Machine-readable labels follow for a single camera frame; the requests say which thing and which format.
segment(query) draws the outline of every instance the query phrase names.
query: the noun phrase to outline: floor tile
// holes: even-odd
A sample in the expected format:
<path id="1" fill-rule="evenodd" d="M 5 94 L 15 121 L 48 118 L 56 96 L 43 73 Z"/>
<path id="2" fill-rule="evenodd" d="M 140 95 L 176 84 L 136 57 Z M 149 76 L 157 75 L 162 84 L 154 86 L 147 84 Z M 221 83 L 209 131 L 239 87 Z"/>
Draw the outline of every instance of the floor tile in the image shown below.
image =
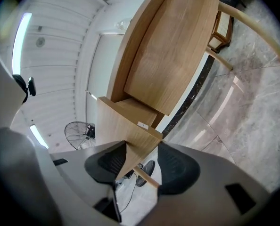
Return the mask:
<path id="1" fill-rule="evenodd" d="M 205 153 L 210 153 L 216 156 L 223 157 L 232 163 L 235 164 L 233 158 L 231 157 L 228 149 L 224 145 L 223 141 L 219 138 L 216 137 L 204 150 L 203 152 Z"/>
<path id="2" fill-rule="evenodd" d="M 205 95 L 208 93 L 210 87 L 212 86 L 212 84 L 215 80 L 216 74 L 217 74 L 217 70 L 216 69 L 213 70 L 211 68 L 211 71 L 209 72 L 208 76 L 206 77 L 205 82 L 201 87 L 201 90 L 198 92 L 194 101 L 190 105 L 189 110 L 191 110 L 191 109 L 197 110 L 198 109 L 198 107 L 200 106 L 200 104 L 204 100 Z"/>
<path id="3" fill-rule="evenodd" d="M 202 116 L 190 108 L 165 137 L 165 141 L 201 151 L 216 136 L 217 134 Z"/>
<path id="4" fill-rule="evenodd" d="M 280 185 L 280 66 L 218 76 L 198 108 L 234 161 L 273 191 Z"/>

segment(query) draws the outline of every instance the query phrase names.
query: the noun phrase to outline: electric fan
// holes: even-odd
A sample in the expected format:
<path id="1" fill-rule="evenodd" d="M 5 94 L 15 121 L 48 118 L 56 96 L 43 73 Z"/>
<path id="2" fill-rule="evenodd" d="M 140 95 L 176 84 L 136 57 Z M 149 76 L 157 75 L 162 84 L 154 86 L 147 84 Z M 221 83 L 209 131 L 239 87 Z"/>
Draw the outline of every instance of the electric fan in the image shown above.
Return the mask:
<path id="1" fill-rule="evenodd" d="M 65 136 L 76 150 L 95 146 L 95 124 L 71 122 L 65 127 Z"/>

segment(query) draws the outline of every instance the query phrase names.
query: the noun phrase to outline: gray tile floor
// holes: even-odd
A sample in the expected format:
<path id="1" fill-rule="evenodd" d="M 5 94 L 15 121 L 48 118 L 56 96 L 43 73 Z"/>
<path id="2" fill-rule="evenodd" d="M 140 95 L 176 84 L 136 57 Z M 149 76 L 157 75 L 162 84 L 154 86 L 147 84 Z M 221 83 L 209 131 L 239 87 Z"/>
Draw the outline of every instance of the gray tile floor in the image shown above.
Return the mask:
<path id="1" fill-rule="evenodd" d="M 260 0 L 244 0 L 254 17 L 280 44 L 280 27 Z M 216 154 L 238 165 L 268 191 L 280 186 L 280 61 L 252 30 L 235 20 L 231 44 L 220 55 L 229 72 L 215 62 L 195 102 L 165 141 Z M 145 159 L 157 162 L 157 148 Z M 136 176 L 116 192 L 119 209 L 128 203 Z M 156 163 L 152 175 L 161 183 Z M 124 225 L 137 224 L 156 204 L 156 189 L 135 188 L 122 212 Z"/>

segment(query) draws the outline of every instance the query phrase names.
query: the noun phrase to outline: wooden table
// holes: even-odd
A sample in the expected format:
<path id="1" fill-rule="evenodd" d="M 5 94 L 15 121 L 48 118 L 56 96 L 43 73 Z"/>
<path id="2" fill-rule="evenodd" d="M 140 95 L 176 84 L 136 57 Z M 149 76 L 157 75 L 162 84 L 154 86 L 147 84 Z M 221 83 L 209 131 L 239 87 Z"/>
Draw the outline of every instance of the wooden table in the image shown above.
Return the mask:
<path id="1" fill-rule="evenodd" d="M 98 100 L 98 144 L 126 140 L 129 147 L 119 176 L 137 166 L 162 140 L 154 128 L 170 114 L 192 79 L 218 10 L 256 31 L 280 59 L 279 45 L 258 23 L 219 0 L 145 0 L 124 35 L 107 98 Z"/>

